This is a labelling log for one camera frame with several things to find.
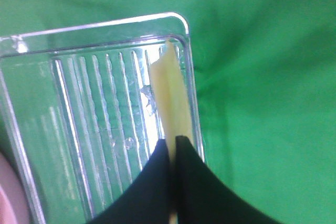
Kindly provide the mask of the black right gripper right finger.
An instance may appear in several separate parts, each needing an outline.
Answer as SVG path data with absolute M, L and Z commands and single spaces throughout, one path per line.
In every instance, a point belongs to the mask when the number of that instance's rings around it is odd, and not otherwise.
M 179 223 L 278 223 L 225 186 L 186 136 L 176 137 L 175 164 Z

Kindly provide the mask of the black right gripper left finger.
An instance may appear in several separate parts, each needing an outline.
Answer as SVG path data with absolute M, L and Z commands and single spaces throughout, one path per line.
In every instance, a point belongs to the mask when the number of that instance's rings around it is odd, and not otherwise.
M 154 152 L 129 188 L 89 223 L 169 223 L 170 162 L 165 140 Z

